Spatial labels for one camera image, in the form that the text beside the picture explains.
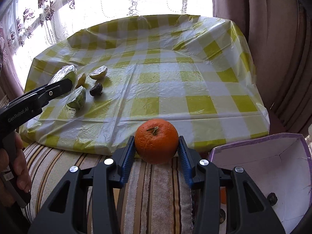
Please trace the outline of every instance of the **striped upholstery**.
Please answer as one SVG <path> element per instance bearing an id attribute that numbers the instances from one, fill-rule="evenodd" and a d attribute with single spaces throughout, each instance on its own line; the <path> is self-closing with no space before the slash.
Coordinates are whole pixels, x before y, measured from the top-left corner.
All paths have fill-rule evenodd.
<path id="1" fill-rule="evenodd" d="M 63 151 L 38 143 L 25 151 L 32 179 L 32 199 L 23 210 L 32 222 L 56 184 L 69 167 L 86 169 L 105 156 Z M 88 233 L 92 233 L 92 188 L 88 192 Z M 151 165 L 135 159 L 129 182 L 114 189 L 121 233 L 191 233 L 192 199 L 177 158 L 163 165 Z"/>

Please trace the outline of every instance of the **checkered tablecloth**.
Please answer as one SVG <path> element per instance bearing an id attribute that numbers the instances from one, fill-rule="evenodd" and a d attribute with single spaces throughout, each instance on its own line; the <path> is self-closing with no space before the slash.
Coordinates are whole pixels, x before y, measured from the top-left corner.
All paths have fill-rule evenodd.
<path id="1" fill-rule="evenodd" d="M 20 129 L 25 141 L 109 155 L 152 118 L 171 122 L 198 151 L 268 134 L 250 51 L 232 21 L 134 16 L 81 30 L 34 59 L 25 91 L 64 65 L 87 74 L 85 106 L 69 109 L 69 96 L 51 101 Z M 103 94 L 93 98 L 88 74 L 103 65 Z"/>

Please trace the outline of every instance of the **silver screw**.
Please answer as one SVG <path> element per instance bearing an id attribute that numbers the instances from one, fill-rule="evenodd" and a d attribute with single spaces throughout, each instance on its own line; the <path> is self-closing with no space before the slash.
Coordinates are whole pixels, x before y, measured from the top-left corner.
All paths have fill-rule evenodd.
<path id="1" fill-rule="evenodd" d="M 208 165 L 208 164 L 209 164 L 209 161 L 206 160 L 206 159 L 202 159 L 202 160 L 199 160 L 199 163 L 200 163 L 201 165 Z"/>
<path id="2" fill-rule="evenodd" d="M 104 160 L 104 164 L 106 164 L 106 165 L 111 165 L 113 162 L 114 162 L 113 159 L 105 159 Z"/>
<path id="3" fill-rule="evenodd" d="M 75 165 L 69 168 L 69 171 L 71 173 L 75 173 L 77 170 L 78 170 L 78 166 L 75 166 Z"/>
<path id="4" fill-rule="evenodd" d="M 243 167 L 236 166 L 236 167 L 235 167 L 235 171 L 236 171 L 237 173 L 242 173 L 242 172 L 244 171 L 244 169 L 243 169 Z"/>

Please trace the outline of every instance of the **orange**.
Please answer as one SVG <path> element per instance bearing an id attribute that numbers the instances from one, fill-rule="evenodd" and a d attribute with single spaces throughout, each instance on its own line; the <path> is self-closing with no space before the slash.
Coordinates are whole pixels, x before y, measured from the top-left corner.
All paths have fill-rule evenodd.
<path id="1" fill-rule="evenodd" d="M 140 125 L 135 133 L 135 148 L 150 164 L 162 164 L 177 152 L 179 136 L 175 127 L 163 119 L 151 119 Z"/>
<path id="2" fill-rule="evenodd" d="M 225 191 L 225 187 L 220 188 L 220 202 L 225 205 L 227 204 L 227 194 Z"/>

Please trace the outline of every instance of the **lace curtain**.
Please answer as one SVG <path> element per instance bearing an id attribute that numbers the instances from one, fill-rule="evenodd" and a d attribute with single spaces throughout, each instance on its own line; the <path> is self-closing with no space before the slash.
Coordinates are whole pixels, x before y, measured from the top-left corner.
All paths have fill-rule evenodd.
<path id="1" fill-rule="evenodd" d="M 0 24 L 4 67 L 22 89 L 34 57 L 81 29 L 127 16 L 212 16 L 212 10 L 212 0 L 14 0 Z"/>

